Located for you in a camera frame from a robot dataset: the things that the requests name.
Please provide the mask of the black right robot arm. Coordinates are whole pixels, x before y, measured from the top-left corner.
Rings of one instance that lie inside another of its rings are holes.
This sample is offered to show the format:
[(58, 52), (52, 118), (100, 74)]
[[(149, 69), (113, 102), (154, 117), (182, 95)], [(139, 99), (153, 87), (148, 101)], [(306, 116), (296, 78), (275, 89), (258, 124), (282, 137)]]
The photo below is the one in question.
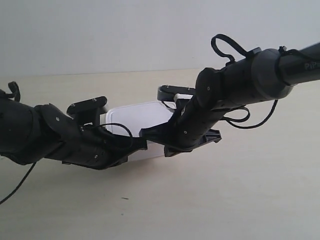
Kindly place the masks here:
[(143, 128), (139, 135), (163, 145), (172, 157), (221, 140), (213, 126), (225, 114), (246, 105), (285, 98), (297, 84), (320, 78), (320, 45), (301, 50), (251, 51), (220, 70), (204, 68), (197, 76), (191, 98), (177, 105), (171, 118)]

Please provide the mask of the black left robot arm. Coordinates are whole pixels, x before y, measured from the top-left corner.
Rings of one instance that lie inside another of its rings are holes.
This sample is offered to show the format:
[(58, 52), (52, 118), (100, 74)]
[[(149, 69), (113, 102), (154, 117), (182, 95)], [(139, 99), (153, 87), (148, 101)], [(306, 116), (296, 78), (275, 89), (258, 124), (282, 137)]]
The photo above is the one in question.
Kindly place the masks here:
[(145, 139), (112, 133), (101, 123), (105, 96), (73, 103), (62, 112), (51, 103), (23, 104), (18, 84), (11, 81), (8, 87), (9, 92), (0, 93), (0, 154), (19, 165), (49, 159), (104, 170), (148, 148)]

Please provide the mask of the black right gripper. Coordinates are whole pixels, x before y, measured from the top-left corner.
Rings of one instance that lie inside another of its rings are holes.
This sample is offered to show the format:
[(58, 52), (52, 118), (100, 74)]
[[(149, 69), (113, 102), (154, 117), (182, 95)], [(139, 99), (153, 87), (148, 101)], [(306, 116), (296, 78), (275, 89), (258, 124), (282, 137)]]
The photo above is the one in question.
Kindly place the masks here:
[(140, 130), (140, 137), (164, 145), (164, 156), (188, 153), (208, 143), (218, 143), (219, 130), (211, 129), (223, 117), (223, 111), (200, 106), (193, 96), (179, 112), (173, 123), (165, 122)]

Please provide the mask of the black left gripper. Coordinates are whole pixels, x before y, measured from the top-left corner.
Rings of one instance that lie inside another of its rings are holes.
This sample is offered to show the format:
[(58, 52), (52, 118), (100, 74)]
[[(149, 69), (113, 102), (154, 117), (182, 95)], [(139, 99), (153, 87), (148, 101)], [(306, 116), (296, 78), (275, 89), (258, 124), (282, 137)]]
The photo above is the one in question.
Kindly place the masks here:
[(114, 134), (107, 129), (108, 124), (85, 125), (81, 127), (81, 138), (61, 162), (64, 165), (76, 165), (94, 170), (104, 170), (125, 163), (126, 153), (147, 150), (148, 143), (144, 138), (134, 138), (132, 132), (123, 124), (127, 135)]

